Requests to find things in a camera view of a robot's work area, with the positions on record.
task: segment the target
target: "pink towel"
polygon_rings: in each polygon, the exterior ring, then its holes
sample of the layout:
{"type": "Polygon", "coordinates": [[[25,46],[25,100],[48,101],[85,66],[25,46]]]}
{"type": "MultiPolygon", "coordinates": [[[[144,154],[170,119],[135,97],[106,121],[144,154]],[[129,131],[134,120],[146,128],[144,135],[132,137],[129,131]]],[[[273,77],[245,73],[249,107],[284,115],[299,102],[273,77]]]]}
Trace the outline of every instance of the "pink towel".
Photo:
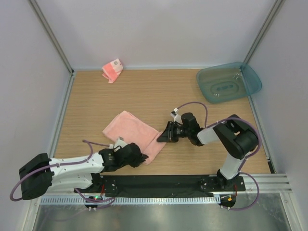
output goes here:
{"type": "Polygon", "coordinates": [[[113,60],[102,67],[103,76],[108,79],[108,83],[113,83],[121,74],[123,66],[119,59],[113,60]]]}
{"type": "Polygon", "coordinates": [[[141,152],[149,156],[144,162],[146,165],[154,160],[166,144],[156,142],[161,132],[143,123],[127,111],[118,114],[104,129],[103,134],[113,142],[118,137],[122,137],[126,143],[137,144],[141,152]]]}

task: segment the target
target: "wood surface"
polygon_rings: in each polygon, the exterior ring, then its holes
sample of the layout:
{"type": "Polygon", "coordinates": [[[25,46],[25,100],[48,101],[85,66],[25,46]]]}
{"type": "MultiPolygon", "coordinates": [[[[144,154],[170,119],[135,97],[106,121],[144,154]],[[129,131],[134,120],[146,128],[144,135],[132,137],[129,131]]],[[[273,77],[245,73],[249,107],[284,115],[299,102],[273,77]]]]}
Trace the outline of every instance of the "wood surface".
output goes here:
{"type": "MultiPolygon", "coordinates": [[[[56,158],[89,154],[83,139],[109,144],[102,130],[122,111],[131,112],[144,123],[163,131],[170,112],[183,103],[204,102],[208,107],[208,125],[237,114],[255,125],[247,98],[210,104],[200,92],[196,81],[198,70],[124,70],[115,83],[108,83],[101,71],[77,72],[64,118],[56,158]]],[[[180,113],[192,112],[204,126],[205,110],[191,104],[180,113]]],[[[102,149],[94,146],[94,151],[102,149]]],[[[167,143],[150,165],[137,168],[125,166],[108,175],[193,175],[216,174],[227,152],[220,142],[193,146],[188,139],[167,143]]],[[[270,173],[263,148],[243,168],[248,173],[270,173]]]]}

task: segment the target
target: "plastic container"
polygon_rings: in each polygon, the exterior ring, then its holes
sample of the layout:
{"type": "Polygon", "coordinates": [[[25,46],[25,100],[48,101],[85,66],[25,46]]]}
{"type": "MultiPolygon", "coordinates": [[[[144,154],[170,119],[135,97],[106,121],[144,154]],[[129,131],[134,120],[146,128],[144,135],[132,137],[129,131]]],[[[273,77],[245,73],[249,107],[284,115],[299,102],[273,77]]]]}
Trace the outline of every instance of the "plastic container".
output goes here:
{"type": "Polygon", "coordinates": [[[244,63],[203,69],[197,74],[200,90],[210,103],[221,103],[257,93],[262,83],[255,71],[244,63]]]}

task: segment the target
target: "white strip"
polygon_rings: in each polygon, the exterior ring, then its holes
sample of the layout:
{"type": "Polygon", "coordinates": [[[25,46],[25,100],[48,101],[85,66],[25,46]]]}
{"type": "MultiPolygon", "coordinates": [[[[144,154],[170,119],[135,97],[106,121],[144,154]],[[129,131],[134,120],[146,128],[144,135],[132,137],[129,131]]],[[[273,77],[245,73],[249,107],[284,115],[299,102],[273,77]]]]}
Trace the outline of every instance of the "white strip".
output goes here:
{"type": "MultiPolygon", "coordinates": [[[[192,205],[192,204],[219,204],[220,197],[196,198],[125,198],[117,197],[113,205],[192,205]]],[[[40,205],[89,205],[79,195],[77,196],[44,196],[40,205]]]]}

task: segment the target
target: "white backdrop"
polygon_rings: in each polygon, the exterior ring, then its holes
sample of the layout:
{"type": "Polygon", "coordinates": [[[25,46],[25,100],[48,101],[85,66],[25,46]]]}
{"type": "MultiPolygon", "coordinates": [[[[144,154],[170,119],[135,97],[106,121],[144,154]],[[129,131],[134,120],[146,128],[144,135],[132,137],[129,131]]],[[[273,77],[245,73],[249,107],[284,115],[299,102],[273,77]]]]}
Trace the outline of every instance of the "white backdrop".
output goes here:
{"type": "Polygon", "coordinates": [[[274,0],[38,0],[73,68],[243,61],[274,0]]]}
{"type": "Polygon", "coordinates": [[[1,2],[0,73],[0,230],[20,231],[29,201],[9,194],[19,168],[49,149],[69,80],[26,0],[1,2]]]}
{"type": "Polygon", "coordinates": [[[250,65],[262,81],[253,95],[271,157],[286,173],[308,230],[308,1],[285,1],[250,65]]]}

